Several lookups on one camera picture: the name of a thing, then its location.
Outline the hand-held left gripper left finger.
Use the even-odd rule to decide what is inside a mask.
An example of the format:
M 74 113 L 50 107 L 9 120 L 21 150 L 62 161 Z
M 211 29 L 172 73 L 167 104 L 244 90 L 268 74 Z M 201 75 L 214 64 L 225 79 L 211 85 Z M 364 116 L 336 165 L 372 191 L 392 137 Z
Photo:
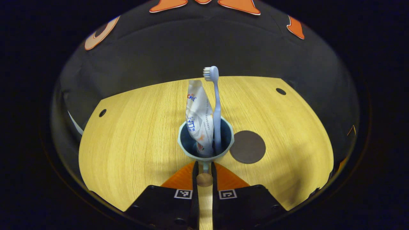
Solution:
M 198 171 L 198 162 L 194 161 L 161 186 L 147 186 L 125 211 L 126 216 L 155 230 L 199 229 Z

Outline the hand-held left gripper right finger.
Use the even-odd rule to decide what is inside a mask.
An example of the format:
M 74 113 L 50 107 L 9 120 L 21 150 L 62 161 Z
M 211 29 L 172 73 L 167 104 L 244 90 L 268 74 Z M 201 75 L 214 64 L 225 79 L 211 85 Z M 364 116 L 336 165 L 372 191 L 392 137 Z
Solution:
M 211 164 L 211 171 L 213 229 L 262 230 L 287 212 L 265 186 L 251 186 L 218 163 Z

